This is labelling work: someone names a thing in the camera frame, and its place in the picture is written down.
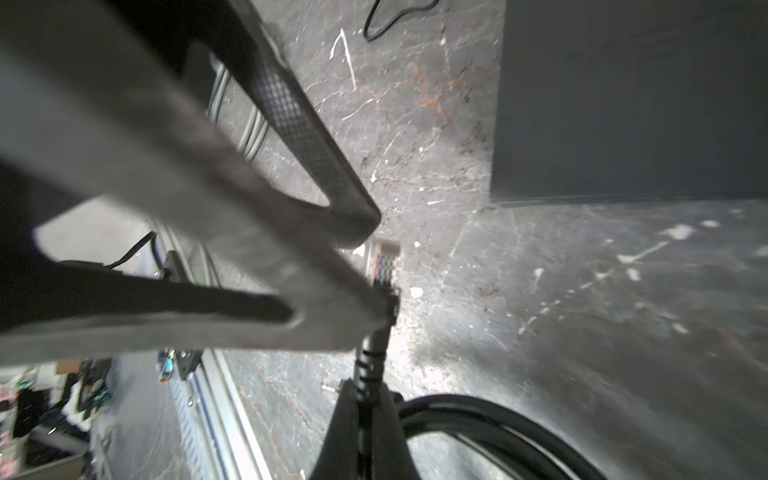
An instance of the black mat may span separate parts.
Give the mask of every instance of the black mat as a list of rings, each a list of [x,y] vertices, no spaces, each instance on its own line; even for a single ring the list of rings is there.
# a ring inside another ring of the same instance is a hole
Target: black mat
[[[507,2],[499,203],[765,197],[765,2]]]

